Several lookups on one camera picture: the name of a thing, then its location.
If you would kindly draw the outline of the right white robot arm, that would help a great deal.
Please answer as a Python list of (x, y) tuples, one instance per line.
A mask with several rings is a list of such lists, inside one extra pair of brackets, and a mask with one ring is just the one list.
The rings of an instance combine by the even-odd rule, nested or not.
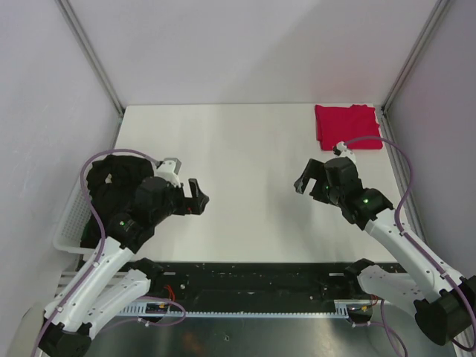
[(309, 159), (294, 183), (302, 194), (310, 180), (310, 195), (318, 202), (340, 208), (350, 223), (383, 245), (409, 278), (385, 273), (375, 263), (360, 259), (343, 279), (351, 298), (376, 295), (412, 316), (423, 334), (443, 346), (475, 324), (475, 278), (464, 277), (444, 263), (412, 230), (401, 231), (395, 210), (375, 188), (365, 188), (355, 163), (346, 157), (327, 162)]

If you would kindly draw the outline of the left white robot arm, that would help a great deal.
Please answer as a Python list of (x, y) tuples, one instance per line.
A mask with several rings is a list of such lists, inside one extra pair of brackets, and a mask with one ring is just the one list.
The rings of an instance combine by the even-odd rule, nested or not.
[(83, 267), (44, 310), (36, 346), (48, 356), (84, 356), (92, 341), (122, 309), (143, 296), (163, 292), (159, 264), (137, 261), (112, 288), (119, 270), (152, 238), (157, 225), (172, 215), (200, 215), (209, 198), (196, 179), (189, 179), (190, 196), (182, 184), (162, 177), (144, 179), (125, 208), (114, 215), (104, 236)]

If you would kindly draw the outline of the black t-shirt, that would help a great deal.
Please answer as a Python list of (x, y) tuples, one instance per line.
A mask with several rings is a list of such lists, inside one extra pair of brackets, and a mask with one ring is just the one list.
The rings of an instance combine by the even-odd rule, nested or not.
[(132, 155), (108, 155), (92, 163), (87, 188), (104, 226), (127, 207), (138, 185), (153, 173), (149, 160)]

